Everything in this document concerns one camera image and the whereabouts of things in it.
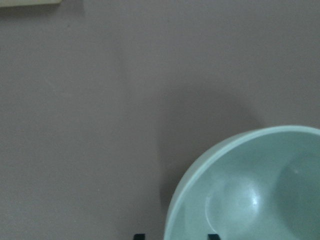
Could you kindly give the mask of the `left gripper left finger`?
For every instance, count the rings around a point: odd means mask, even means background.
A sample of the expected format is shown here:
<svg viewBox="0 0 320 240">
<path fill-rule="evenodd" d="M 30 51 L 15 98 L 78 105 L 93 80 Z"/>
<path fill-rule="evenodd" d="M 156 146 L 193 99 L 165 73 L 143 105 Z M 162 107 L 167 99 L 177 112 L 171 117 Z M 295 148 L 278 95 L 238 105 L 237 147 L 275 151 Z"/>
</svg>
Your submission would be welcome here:
<svg viewBox="0 0 320 240">
<path fill-rule="evenodd" d="M 136 233 L 133 236 L 133 240 L 145 240 L 145 234 L 144 233 Z"/>
</svg>

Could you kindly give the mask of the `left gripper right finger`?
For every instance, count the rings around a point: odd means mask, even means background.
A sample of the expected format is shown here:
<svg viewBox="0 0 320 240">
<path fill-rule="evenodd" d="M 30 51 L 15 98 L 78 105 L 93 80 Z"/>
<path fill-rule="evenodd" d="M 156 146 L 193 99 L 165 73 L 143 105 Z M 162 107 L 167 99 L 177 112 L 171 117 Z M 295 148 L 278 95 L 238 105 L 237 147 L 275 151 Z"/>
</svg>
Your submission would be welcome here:
<svg viewBox="0 0 320 240">
<path fill-rule="evenodd" d="M 208 240 L 220 240 L 220 236 L 216 233 L 208 234 L 207 235 Z"/>
</svg>

